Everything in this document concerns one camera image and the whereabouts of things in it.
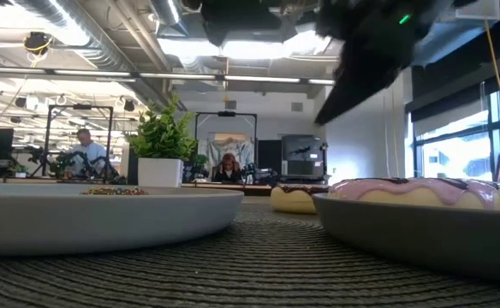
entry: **green light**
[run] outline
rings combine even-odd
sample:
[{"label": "green light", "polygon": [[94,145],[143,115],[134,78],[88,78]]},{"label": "green light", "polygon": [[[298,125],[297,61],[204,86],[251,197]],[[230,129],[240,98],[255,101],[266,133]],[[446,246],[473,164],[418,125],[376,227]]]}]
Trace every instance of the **green light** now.
[{"label": "green light", "polygon": [[404,22],[408,21],[410,19],[410,17],[412,17],[410,14],[406,14],[406,15],[404,15],[404,17],[402,17],[402,19],[400,21],[398,21],[398,23],[401,25]]}]

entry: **woman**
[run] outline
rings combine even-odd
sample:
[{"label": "woman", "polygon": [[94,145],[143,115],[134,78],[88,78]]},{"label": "woman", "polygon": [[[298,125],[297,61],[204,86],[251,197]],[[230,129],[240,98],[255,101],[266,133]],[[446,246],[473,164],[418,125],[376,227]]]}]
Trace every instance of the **woman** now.
[{"label": "woman", "polygon": [[236,161],[235,155],[231,153],[223,155],[222,162],[218,166],[218,171],[214,175],[213,181],[237,183],[241,180],[241,165]]}]

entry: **woven placemat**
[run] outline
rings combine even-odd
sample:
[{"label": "woven placemat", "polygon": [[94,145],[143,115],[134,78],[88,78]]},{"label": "woven placemat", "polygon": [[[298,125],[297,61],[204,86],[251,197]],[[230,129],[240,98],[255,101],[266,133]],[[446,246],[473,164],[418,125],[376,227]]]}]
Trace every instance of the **woven placemat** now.
[{"label": "woven placemat", "polygon": [[500,307],[500,287],[356,251],[316,216],[267,204],[244,204],[223,232],[178,245],[0,258],[0,307],[201,306]]}]

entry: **glazed donut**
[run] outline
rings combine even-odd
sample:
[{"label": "glazed donut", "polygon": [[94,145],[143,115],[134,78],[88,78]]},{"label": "glazed donut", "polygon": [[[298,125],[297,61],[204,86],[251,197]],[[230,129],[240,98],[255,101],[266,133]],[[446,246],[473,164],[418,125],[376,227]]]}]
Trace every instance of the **glazed donut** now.
[{"label": "glazed donut", "polygon": [[464,209],[500,208],[498,187],[483,181],[444,178],[357,179],[341,181],[329,196],[386,204],[453,206]]},{"label": "glazed donut", "polygon": [[327,186],[280,184],[271,191],[271,205],[278,211],[315,214],[311,196],[327,192]]}]

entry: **white plate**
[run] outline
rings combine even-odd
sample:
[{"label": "white plate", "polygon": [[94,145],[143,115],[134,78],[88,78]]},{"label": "white plate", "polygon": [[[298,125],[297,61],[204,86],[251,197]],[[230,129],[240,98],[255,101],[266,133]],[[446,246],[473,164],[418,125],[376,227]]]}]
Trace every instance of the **white plate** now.
[{"label": "white plate", "polygon": [[0,184],[0,255],[105,252],[191,240],[230,225],[243,197],[218,189],[147,187],[141,188],[146,196],[80,195],[91,187]]}]

